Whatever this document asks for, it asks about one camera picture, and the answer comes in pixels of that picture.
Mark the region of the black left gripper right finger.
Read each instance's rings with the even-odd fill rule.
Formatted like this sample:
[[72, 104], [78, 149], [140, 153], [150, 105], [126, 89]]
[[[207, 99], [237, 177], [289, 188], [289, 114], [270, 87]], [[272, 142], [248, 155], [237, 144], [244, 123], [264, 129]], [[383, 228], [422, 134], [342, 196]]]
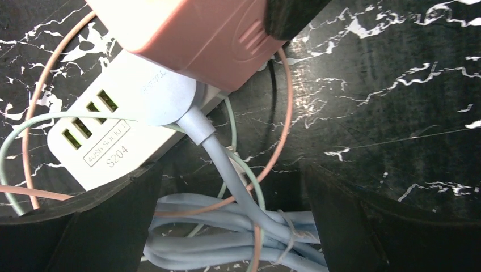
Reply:
[[329, 271], [479, 271], [480, 221], [384, 197], [326, 169], [304, 185]]

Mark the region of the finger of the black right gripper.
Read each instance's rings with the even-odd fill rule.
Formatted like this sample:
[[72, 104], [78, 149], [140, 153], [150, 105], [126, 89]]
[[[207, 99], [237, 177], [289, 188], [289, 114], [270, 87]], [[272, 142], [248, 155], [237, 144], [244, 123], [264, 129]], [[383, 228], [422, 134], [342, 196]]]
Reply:
[[265, 32], [276, 40], [291, 40], [329, 3], [330, 0], [268, 0]]

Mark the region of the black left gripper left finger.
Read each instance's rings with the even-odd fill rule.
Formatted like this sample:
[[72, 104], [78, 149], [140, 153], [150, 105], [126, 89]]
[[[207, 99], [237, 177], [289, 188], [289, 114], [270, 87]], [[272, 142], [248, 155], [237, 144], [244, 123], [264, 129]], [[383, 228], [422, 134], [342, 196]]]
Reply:
[[162, 173], [151, 163], [68, 200], [1, 218], [1, 270], [136, 271]]

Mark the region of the small white usb socket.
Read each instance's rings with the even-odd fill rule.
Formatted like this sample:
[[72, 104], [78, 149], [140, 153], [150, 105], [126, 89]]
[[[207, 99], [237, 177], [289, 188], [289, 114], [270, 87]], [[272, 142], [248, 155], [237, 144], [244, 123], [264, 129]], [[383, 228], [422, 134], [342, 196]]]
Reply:
[[122, 50], [50, 129], [52, 154], [84, 190], [112, 182], [155, 161], [181, 138], [166, 127], [136, 122], [133, 95], [172, 73]]

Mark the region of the pink power adapter plug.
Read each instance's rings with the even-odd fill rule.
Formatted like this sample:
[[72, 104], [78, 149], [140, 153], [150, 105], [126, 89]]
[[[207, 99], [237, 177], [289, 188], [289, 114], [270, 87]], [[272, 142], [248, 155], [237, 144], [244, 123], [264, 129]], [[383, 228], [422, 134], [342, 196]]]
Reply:
[[282, 46], [266, 1], [88, 0], [121, 47], [224, 91], [243, 86]]

